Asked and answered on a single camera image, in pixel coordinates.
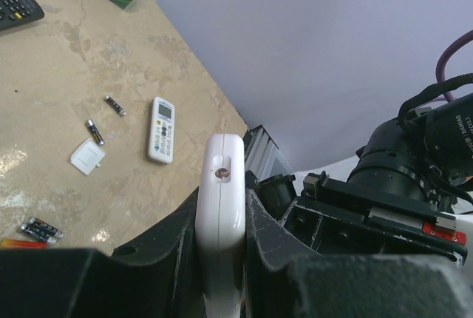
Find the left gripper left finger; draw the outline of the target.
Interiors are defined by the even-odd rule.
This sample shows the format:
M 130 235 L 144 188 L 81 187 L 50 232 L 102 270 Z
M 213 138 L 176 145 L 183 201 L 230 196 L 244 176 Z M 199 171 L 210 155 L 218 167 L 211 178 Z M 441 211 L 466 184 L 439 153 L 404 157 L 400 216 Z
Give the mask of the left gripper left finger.
M 1 316 L 201 317 L 197 195 L 110 256 L 94 248 L 1 250 Z

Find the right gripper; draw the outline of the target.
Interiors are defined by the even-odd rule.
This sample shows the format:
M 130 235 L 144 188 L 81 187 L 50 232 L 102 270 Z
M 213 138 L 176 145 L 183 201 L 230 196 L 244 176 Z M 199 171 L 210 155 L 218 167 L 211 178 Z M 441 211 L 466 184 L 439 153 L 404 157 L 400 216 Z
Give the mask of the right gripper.
M 425 203 L 308 174 L 300 192 L 294 175 L 255 180 L 265 211 L 318 254 L 438 255 L 459 267 L 468 256 L 467 235 L 455 217 Z

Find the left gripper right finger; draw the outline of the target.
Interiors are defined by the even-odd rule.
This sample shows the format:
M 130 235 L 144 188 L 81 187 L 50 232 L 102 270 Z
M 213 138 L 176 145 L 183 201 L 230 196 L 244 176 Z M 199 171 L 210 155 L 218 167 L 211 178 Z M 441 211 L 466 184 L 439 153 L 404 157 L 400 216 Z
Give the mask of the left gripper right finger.
M 321 256 L 246 192 L 248 317 L 471 317 L 472 289 L 432 255 Z

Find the white red remote control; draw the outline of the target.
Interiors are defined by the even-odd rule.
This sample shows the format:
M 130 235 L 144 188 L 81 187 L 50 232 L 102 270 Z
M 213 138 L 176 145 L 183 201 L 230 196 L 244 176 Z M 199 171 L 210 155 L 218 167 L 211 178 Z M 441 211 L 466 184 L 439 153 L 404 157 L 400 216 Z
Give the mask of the white red remote control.
M 235 134 L 205 145 L 195 239 L 207 317 L 239 317 L 245 254 L 245 153 Z

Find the white battery cover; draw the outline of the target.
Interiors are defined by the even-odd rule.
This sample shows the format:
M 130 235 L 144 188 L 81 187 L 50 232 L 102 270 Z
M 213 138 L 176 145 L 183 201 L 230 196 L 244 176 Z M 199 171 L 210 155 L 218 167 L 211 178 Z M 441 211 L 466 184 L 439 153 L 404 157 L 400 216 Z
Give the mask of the white battery cover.
M 89 138 L 85 140 L 71 155 L 69 163 L 80 173 L 88 176 L 95 168 L 101 166 L 106 153 Z

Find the orange battery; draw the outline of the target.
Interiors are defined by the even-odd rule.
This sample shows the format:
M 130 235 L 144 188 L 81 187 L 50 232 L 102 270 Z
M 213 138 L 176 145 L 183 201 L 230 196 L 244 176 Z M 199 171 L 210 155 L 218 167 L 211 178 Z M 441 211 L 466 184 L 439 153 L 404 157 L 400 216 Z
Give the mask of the orange battery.
M 47 248 L 48 245 L 42 242 L 33 242 L 27 240 L 2 240 L 1 241 L 2 248 L 38 248 L 43 249 Z

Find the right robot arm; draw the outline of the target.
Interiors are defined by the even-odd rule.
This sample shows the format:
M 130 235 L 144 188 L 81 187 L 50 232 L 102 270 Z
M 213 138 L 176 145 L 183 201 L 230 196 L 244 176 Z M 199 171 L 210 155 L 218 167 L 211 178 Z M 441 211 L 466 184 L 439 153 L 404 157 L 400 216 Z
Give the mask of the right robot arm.
M 467 236 L 453 207 L 472 200 L 472 97 L 427 103 L 471 82 L 459 75 L 405 101 L 357 151 L 346 180 L 321 172 L 308 174 L 300 191 L 294 175 L 248 177 L 247 186 L 317 254 L 433 254 L 463 266 Z

